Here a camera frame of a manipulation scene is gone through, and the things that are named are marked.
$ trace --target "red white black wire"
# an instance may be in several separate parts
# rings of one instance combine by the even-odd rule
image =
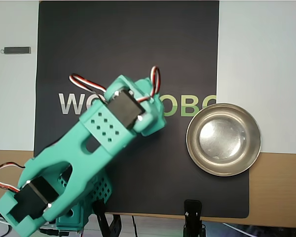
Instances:
[[[83,78],[82,76],[80,76],[78,74],[71,74],[69,76],[69,80],[74,85],[78,86],[79,88],[84,89],[86,91],[89,91],[91,93],[94,93],[100,99],[102,99],[103,101],[105,101],[105,98],[104,98],[103,95],[98,94],[97,92],[95,92],[93,90],[93,89],[97,89],[97,90],[100,90],[103,93],[105,93],[106,92],[106,88],[105,87],[103,87],[103,86],[101,86],[99,84],[96,84],[94,82],[91,82],[91,81]],[[137,99],[137,101],[139,103],[141,103],[143,101],[146,101],[146,100],[149,100],[150,98],[154,97],[154,95],[156,95],[156,94],[159,93],[159,90],[160,90],[160,82],[161,81],[160,81],[160,70],[159,70],[159,68],[157,66],[154,66],[151,69],[151,72],[150,72],[150,81],[151,81],[151,84],[152,84],[152,89],[151,89],[150,95]]]
[[[7,162],[7,163],[4,163],[4,164],[0,165],[0,170],[3,169],[3,168],[6,168],[8,166],[14,166],[14,167],[18,167],[18,168],[21,168],[21,169],[24,169],[25,168],[24,166],[21,166],[21,165],[15,163],[15,162]],[[17,192],[20,191],[15,186],[13,186],[11,184],[6,184],[6,183],[1,182],[1,181],[0,181],[0,188],[1,189],[6,189],[6,190],[10,190],[10,191],[12,191],[14,193],[17,193]]]

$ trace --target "ventilation hole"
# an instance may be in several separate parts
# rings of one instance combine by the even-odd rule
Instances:
[[[74,215],[74,212],[72,210],[70,210],[69,212],[67,212],[66,216],[67,217],[71,217]]]
[[[94,136],[89,136],[85,143],[85,148],[88,152],[94,153],[100,147],[99,141]]]

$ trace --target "mounting hole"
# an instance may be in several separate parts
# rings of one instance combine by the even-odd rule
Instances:
[[[67,217],[72,217],[74,215],[74,212],[70,209],[69,212],[67,212]]]

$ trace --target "green letters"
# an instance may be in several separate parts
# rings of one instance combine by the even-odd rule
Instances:
[[[187,103],[187,99],[192,99],[192,103]],[[181,116],[182,117],[192,117],[199,112],[199,108],[197,106],[198,98],[195,95],[181,95]],[[186,112],[186,108],[193,108],[192,113]]]
[[[172,116],[175,114],[175,112],[178,109],[178,102],[176,100],[176,98],[174,98],[174,96],[172,95],[161,95],[160,96],[160,100],[163,102],[165,99],[169,99],[171,100],[172,103],[172,109],[169,112],[164,112],[164,116],[168,117],[168,116]]]

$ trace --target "wooden table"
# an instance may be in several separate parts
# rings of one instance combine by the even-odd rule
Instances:
[[[28,151],[0,151],[0,164],[14,161],[24,164],[33,156]],[[20,170],[0,171],[0,180],[17,184]],[[137,214],[164,218],[184,216]],[[228,222],[245,225],[296,228],[296,155],[261,153],[250,168],[250,214],[245,219],[202,218],[204,221]]]

